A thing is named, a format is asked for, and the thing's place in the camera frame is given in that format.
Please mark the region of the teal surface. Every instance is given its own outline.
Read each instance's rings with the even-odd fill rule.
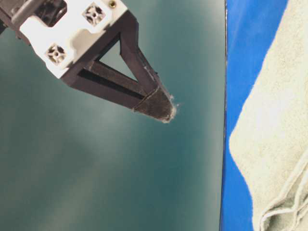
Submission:
[[[0,37],[0,230],[217,231],[223,0],[126,0],[179,104],[171,124],[73,90]],[[122,70],[116,48],[104,58]]]

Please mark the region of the screw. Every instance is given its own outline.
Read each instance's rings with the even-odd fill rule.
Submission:
[[[115,8],[116,7],[116,2],[114,0],[109,2],[109,7],[110,8]]]

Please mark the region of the towel fold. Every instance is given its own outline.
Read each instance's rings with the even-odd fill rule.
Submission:
[[[307,0],[288,1],[229,140],[255,231],[308,230],[307,12]]]

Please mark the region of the blue surface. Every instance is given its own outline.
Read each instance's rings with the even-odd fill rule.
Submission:
[[[229,137],[275,37],[287,0],[227,0],[228,66],[222,231],[252,231],[252,200],[229,151]]]

